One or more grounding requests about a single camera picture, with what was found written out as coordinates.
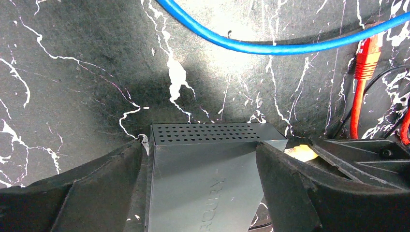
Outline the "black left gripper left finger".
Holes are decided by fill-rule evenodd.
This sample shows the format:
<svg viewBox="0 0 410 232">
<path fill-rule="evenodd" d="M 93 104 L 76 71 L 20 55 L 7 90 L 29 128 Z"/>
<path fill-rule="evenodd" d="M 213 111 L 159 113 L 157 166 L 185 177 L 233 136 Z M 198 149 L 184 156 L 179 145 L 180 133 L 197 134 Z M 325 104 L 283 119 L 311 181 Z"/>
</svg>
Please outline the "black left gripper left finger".
<svg viewBox="0 0 410 232">
<path fill-rule="evenodd" d="M 142 156 L 141 143 L 131 141 L 29 186 L 1 189 L 1 231 L 123 231 Z"/>
</svg>

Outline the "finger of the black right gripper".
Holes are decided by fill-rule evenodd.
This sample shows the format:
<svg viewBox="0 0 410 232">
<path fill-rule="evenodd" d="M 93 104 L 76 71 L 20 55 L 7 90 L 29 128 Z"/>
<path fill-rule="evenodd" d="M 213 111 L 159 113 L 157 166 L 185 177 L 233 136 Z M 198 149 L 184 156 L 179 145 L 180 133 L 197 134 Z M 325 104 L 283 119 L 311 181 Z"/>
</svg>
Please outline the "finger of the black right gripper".
<svg viewBox="0 0 410 232">
<path fill-rule="evenodd" d="M 410 152 L 401 144 L 387 139 L 311 138 L 309 147 L 355 182 L 410 189 Z"/>
</svg>

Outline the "black network switch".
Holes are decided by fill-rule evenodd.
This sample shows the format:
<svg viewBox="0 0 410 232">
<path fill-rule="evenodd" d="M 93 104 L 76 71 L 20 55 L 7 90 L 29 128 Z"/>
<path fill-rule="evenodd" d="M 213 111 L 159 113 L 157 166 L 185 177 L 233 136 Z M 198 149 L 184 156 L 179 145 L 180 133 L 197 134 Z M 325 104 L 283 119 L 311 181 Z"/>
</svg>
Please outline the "black network switch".
<svg viewBox="0 0 410 232">
<path fill-rule="evenodd" d="M 256 147 L 287 139 L 268 123 L 153 124 L 147 232 L 246 232 L 264 196 Z"/>
</svg>

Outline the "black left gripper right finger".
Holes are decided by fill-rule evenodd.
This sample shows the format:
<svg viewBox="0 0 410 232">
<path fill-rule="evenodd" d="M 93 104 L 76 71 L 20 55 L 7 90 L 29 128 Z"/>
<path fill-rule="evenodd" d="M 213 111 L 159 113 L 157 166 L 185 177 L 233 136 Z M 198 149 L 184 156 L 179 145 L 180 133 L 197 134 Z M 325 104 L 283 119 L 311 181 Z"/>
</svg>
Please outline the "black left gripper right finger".
<svg viewBox="0 0 410 232">
<path fill-rule="evenodd" d="M 355 182 L 319 155 L 302 162 L 267 142 L 257 146 L 256 163 L 276 232 L 410 229 L 410 190 Z"/>
</svg>

